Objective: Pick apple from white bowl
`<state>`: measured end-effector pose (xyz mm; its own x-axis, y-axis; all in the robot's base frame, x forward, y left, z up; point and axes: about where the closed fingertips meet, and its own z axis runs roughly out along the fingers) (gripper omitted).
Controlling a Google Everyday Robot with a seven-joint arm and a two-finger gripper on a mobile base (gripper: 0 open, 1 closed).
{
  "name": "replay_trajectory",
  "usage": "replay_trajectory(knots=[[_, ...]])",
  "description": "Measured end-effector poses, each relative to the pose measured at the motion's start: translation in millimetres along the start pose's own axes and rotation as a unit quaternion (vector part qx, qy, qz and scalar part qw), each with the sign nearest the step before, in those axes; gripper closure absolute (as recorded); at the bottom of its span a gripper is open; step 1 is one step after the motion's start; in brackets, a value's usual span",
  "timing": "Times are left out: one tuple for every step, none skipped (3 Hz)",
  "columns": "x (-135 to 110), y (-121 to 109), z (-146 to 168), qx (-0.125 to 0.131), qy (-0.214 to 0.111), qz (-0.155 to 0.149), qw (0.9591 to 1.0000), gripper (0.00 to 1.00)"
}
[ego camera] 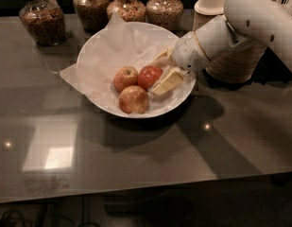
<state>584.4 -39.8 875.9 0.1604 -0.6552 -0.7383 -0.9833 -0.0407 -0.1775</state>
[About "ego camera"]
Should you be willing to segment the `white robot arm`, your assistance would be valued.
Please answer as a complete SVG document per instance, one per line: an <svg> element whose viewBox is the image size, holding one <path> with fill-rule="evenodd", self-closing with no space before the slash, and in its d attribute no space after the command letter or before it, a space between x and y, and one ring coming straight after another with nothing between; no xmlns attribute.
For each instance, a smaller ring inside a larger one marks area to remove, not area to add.
<svg viewBox="0 0 292 227"><path fill-rule="evenodd" d="M150 92L163 95L224 53L261 42L292 72L292 15L277 0L225 0L224 13L179 38L168 51L168 70Z"/></svg>

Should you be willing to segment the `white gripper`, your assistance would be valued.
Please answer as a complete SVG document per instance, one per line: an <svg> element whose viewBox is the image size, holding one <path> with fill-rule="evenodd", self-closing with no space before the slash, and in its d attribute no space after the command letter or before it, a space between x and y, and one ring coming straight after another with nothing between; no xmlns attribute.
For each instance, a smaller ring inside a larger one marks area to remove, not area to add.
<svg viewBox="0 0 292 227"><path fill-rule="evenodd" d="M203 52L198 38L193 31L179 38L172 52L167 49L158 55L150 64L164 68L166 66L172 66L173 62L178 67L171 68L163 74L163 77L149 90L152 95L164 95L182 84L187 74L185 70L196 73L210 65L210 61Z"/></svg>

